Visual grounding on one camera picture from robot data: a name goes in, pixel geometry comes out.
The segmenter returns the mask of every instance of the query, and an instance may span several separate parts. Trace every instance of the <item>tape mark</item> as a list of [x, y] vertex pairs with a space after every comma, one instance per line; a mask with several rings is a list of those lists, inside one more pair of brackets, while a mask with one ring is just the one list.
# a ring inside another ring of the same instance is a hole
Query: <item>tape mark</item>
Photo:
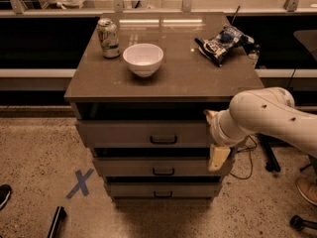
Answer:
[[88, 187], [86, 185], [87, 179], [91, 176], [91, 174], [94, 172], [93, 169], [89, 169], [89, 171], [83, 176], [81, 173], [81, 170], [76, 171], [76, 177], [78, 180], [78, 183], [75, 185], [75, 187], [70, 191], [70, 193], [66, 196], [67, 199], [71, 199], [78, 191], [81, 189], [81, 192], [84, 196], [89, 194]]

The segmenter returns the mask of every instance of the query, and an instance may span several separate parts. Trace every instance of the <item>aluminum can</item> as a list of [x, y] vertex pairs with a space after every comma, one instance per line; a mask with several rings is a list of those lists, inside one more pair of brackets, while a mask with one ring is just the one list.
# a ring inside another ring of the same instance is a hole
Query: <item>aluminum can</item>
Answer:
[[101, 18], [97, 25], [98, 37], [105, 58], [115, 58], [120, 54], [117, 26], [109, 18]]

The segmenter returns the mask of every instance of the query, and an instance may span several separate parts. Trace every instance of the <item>terrazzo floor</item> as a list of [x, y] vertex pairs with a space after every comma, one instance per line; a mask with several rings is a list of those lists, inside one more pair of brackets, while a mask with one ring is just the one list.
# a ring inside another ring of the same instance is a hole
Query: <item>terrazzo floor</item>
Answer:
[[[195, 238], [195, 237], [316, 237], [317, 231], [296, 231], [289, 225], [295, 214], [317, 221], [316, 207], [295, 187], [297, 178], [315, 180], [307, 155], [285, 144], [273, 145], [280, 173], [265, 170], [261, 144], [251, 151], [249, 179], [227, 176], [220, 194], [204, 199], [118, 200], [105, 192], [92, 157], [79, 138], [69, 110], [0, 109], [0, 184], [13, 193], [0, 211], [1, 238], [47, 237], [55, 209], [63, 206], [62, 238]], [[75, 173], [93, 170], [85, 181], [88, 194], [79, 189]], [[232, 173], [247, 177], [248, 152], [236, 155]]]

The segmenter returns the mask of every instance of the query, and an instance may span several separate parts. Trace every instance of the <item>white bowl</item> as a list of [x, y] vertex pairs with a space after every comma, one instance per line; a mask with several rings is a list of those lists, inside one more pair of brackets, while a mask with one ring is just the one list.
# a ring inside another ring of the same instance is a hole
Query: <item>white bowl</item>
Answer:
[[153, 44], [135, 44], [123, 52], [123, 59], [129, 70], [140, 77], [147, 77], [156, 72], [162, 58], [162, 49]]

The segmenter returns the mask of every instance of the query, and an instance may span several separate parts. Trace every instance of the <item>drawer cabinet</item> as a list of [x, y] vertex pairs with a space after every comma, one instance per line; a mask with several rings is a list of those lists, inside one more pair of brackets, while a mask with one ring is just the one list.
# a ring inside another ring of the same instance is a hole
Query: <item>drawer cabinet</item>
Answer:
[[209, 172], [211, 135], [204, 111], [225, 110], [237, 93], [263, 88], [242, 47], [219, 68], [194, 38], [229, 24], [223, 13], [104, 15], [117, 25], [120, 49], [152, 43], [164, 51], [150, 77], [133, 75], [122, 56], [104, 59], [97, 31], [67, 89], [76, 128], [112, 198], [214, 198], [234, 162]]

